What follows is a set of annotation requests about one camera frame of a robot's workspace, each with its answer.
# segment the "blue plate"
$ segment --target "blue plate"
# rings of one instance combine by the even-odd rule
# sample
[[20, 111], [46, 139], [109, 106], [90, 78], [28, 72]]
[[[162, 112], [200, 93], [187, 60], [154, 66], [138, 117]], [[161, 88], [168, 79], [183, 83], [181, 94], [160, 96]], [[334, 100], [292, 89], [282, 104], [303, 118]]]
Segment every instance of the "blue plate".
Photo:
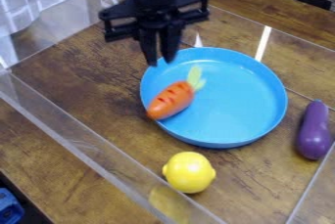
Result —
[[187, 80], [193, 66], [207, 83], [191, 106], [158, 120], [161, 128], [184, 142], [225, 149], [250, 144], [280, 123], [288, 105], [286, 88], [274, 71], [250, 56], [220, 48], [181, 50], [176, 61], [149, 67], [140, 87], [148, 107], [173, 82]]

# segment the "toy carrot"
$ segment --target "toy carrot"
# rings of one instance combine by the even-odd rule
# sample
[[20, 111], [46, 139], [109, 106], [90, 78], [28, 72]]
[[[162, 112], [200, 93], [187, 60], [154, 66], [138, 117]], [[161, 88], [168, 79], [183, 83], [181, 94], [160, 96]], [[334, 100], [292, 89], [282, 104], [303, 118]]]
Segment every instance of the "toy carrot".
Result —
[[200, 67], [193, 67], [188, 80], [177, 81], [169, 85], [152, 100], [146, 113], [152, 119], [164, 119], [183, 111], [192, 103], [196, 91], [205, 84], [201, 78]]

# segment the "wooden table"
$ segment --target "wooden table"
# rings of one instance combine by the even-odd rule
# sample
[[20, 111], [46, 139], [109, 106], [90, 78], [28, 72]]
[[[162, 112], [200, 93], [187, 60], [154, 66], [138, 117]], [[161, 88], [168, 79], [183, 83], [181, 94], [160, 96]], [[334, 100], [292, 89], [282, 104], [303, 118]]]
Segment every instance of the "wooden table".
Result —
[[[211, 0], [211, 4], [335, 49], [330, 12], [292, 0]], [[236, 50], [252, 54], [252, 35], [263, 27], [246, 30], [247, 21], [223, 13], [213, 9], [212, 21], [191, 27], [187, 39], [192, 41], [200, 31], [204, 43], [208, 39], [211, 45], [223, 47], [225, 40]], [[252, 145], [213, 151], [177, 141], [145, 117], [140, 79], [146, 65], [140, 45], [132, 39], [106, 44], [101, 28], [94, 25], [37, 54], [14, 67], [14, 74], [160, 176], [175, 153], [205, 154], [217, 178], [192, 198], [228, 223], [283, 223], [318, 167], [318, 162], [296, 154], [294, 143], [307, 97], [322, 98], [335, 107], [334, 56], [275, 32], [263, 61], [290, 88], [287, 116]], [[215, 35], [207, 34], [209, 28]], [[247, 33], [235, 35], [236, 28]], [[0, 169], [55, 223], [160, 223], [4, 101], [0, 106]], [[323, 209], [321, 223], [335, 221], [331, 211]]]

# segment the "purple eggplant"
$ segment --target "purple eggplant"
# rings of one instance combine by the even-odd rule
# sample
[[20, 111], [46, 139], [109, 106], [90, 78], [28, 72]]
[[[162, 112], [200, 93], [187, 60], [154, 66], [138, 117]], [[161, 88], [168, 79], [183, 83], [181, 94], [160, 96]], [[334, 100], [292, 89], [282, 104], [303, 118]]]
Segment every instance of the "purple eggplant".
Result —
[[331, 144], [329, 108], [321, 100], [315, 100], [307, 106], [298, 150], [306, 158], [318, 160], [327, 154]]

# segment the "toy lemon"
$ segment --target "toy lemon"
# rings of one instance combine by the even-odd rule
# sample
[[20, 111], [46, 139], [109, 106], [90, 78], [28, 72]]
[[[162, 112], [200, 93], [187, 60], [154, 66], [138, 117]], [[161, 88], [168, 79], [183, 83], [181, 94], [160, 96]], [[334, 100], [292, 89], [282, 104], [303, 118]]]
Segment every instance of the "toy lemon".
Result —
[[208, 159], [196, 152], [173, 155], [162, 167], [162, 174], [172, 187], [187, 194], [205, 190], [216, 177]]

